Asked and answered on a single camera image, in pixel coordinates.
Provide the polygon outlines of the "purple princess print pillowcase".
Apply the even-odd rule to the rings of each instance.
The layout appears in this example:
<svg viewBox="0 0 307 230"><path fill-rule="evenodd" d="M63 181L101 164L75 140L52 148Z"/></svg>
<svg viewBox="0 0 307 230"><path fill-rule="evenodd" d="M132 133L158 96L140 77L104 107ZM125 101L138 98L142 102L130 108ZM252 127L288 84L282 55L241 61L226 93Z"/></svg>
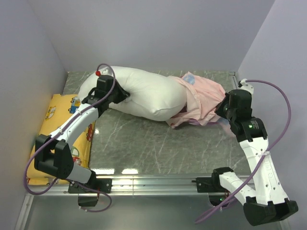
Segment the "purple princess print pillowcase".
<svg viewBox="0 0 307 230"><path fill-rule="evenodd" d="M225 98L225 90L213 80L197 76L191 72L182 77L171 77L186 90L187 102L176 115L166 122L171 128L183 123L205 126L219 124L227 135L234 137L228 120L215 113L217 105Z"/></svg>

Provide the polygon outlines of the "white pillow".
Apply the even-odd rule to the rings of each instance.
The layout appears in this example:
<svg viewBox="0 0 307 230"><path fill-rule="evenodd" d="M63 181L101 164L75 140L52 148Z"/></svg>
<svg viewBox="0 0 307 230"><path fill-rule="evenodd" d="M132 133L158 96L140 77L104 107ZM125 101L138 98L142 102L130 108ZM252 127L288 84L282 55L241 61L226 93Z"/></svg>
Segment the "white pillow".
<svg viewBox="0 0 307 230"><path fill-rule="evenodd" d="M112 66L112 69L130 97L118 104L111 103L111 109L153 121L167 121L187 103L185 87L173 77L127 67Z"/></svg>

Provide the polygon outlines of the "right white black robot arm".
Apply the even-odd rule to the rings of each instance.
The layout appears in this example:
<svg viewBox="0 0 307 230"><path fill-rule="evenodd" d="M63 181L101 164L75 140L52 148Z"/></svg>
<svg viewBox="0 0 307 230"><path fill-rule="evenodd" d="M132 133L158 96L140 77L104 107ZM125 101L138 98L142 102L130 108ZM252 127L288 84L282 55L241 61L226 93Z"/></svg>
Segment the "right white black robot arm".
<svg viewBox="0 0 307 230"><path fill-rule="evenodd" d="M284 220L298 211L297 202L290 200L278 178L268 150L268 135L261 119L252 116L252 94L235 89L226 93L215 112L229 121L251 170L255 188L241 181L232 171L213 177L212 188L231 193L242 205L252 226Z"/></svg>

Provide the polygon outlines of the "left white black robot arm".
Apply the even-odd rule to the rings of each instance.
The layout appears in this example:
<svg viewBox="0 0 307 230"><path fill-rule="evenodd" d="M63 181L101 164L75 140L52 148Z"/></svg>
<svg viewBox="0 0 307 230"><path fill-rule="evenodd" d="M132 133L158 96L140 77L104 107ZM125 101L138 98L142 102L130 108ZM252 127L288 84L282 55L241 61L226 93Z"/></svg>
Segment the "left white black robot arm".
<svg viewBox="0 0 307 230"><path fill-rule="evenodd" d="M86 128L105 112L111 103L129 97L114 75L101 75L75 113L49 135L35 140L34 168L57 179L75 182L86 193L98 188L96 173L73 161L71 148Z"/></svg>

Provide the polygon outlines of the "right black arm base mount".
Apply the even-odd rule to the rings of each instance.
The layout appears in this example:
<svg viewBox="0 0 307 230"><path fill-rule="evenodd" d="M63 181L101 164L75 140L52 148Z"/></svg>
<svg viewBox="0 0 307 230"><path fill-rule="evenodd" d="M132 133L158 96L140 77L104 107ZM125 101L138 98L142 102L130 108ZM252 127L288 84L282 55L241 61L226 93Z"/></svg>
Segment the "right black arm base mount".
<svg viewBox="0 0 307 230"><path fill-rule="evenodd" d="M230 195L228 190L215 183L211 177L197 177L191 182L196 184L198 193L209 194L209 202L213 207L222 203Z"/></svg>

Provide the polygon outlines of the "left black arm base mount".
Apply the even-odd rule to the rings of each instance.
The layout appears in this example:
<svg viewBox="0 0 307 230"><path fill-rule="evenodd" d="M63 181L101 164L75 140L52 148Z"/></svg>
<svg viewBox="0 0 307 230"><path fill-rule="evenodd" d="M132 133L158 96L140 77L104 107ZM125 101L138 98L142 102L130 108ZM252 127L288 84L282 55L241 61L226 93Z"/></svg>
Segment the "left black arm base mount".
<svg viewBox="0 0 307 230"><path fill-rule="evenodd" d="M78 195L77 203L80 209L98 213L108 210L112 205L111 193L112 179L111 178L97 178L94 184L81 184L78 182L70 182L68 194ZM109 204L100 210L93 208L98 204L100 196L104 195L109 199Z"/></svg>

